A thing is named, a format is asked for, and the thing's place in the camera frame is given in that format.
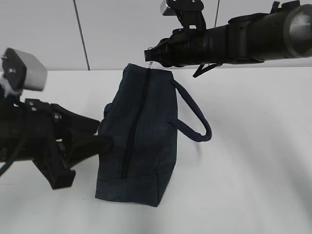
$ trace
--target navy blue bag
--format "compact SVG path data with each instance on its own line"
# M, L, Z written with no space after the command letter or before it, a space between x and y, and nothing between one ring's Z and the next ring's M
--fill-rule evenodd
M206 135L177 118L176 90ZM176 164L177 130L196 142L212 136L201 110L171 72L129 64L98 131L114 139L114 148L99 156L96 198L157 207Z

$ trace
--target screw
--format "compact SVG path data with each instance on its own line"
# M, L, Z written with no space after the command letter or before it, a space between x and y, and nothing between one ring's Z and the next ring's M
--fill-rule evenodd
M11 73L16 73L16 70L15 70L15 68L9 68L9 73L11 74Z
M60 122L62 120L62 116L59 113L54 113L54 121Z

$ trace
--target metal bracket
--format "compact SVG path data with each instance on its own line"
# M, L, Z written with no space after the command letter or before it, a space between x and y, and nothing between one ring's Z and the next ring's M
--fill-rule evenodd
M185 32L190 32L190 26L197 30L206 30L206 22L202 14L204 4L201 0L164 0L161 4L164 16L177 16Z

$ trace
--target black cable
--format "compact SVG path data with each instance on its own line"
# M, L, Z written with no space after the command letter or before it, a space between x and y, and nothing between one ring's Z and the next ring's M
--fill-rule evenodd
M21 137L19 139L19 142L14 150L14 152L11 154L11 156L7 159L5 164L0 168L0 176L2 176L10 166L12 166L13 162L16 160L18 157L20 151L23 149L23 146L27 140L28 133L29 133L29 128L30 128L30 115L31 115L31 109L30 106L24 104L24 103L19 103L20 107L24 110L26 119L25 119L25 124L23 131L21 133Z

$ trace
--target white surface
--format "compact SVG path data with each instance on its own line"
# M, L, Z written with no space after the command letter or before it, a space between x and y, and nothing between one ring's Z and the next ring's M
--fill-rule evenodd
M291 0L279 0L281 4ZM237 16L250 15L254 13L269 13L274 0L220 0L217 26L227 24L228 21ZM300 0L301 5L312 4L312 0ZM266 61L262 64L231 65L225 64L222 68L251 68L251 67L311 67L312 58L284 59Z
M91 70L120 70L129 62L146 66L144 50L182 27L177 17L162 16L162 0L76 2ZM216 7L217 0L205 1L208 28Z
M208 119L213 139L178 135L178 160L158 208L94 199L97 157L75 167L71 189L52 191L30 162L0 178L4 234L310 234L312 68L216 69L175 78ZM43 93L102 118L121 71L50 72ZM203 131L179 98L179 117Z
M0 31L0 54L12 47L49 70L87 70L72 0L1 0Z

